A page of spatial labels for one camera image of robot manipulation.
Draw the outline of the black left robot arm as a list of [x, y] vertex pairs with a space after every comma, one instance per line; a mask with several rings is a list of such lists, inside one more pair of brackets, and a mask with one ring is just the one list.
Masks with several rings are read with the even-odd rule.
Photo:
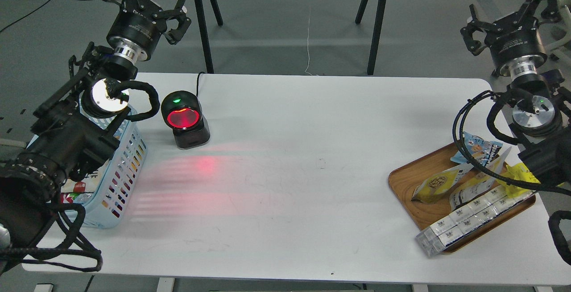
[[67, 180], [80, 181], [110, 160], [120, 147], [115, 138], [124, 121], [150, 119], [160, 109], [149, 83], [136, 80], [138, 61], [148, 61], [161, 38], [175, 45], [191, 20], [184, 2], [171, 10], [152, 0], [102, 0], [120, 11], [108, 34], [108, 47], [88, 44], [81, 59], [69, 59], [70, 79], [34, 111], [37, 139], [1, 168], [1, 272], [21, 263], [78, 267], [53, 262], [61, 255], [103, 258], [81, 234], [86, 211], [61, 203]]

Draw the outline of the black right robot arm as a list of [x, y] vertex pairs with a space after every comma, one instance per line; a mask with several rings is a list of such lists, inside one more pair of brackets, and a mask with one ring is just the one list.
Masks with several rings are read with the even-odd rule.
[[[460, 30], [467, 50], [478, 56], [489, 48], [495, 66], [492, 74], [509, 77], [511, 83], [504, 92], [486, 90], [468, 100], [454, 119], [452, 137], [477, 170], [496, 180], [534, 192], [570, 195], [559, 186], [571, 178], [570, 126], [563, 124], [563, 116], [570, 116], [570, 91], [560, 85], [559, 71], [553, 71], [553, 78], [537, 71], [548, 58], [538, 31], [541, 22], [535, 16], [541, 1], [547, 2], [541, 12], [545, 22], [561, 21], [557, 0], [525, 0], [519, 10], [492, 23], [479, 20], [475, 6], [469, 6], [471, 18]], [[524, 147], [518, 157], [538, 180], [536, 184], [500, 176], [468, 154], [464, 122], [469, 111], [486, 98], [494, 99], [487, 116], [488, 130], [502, 142]]]

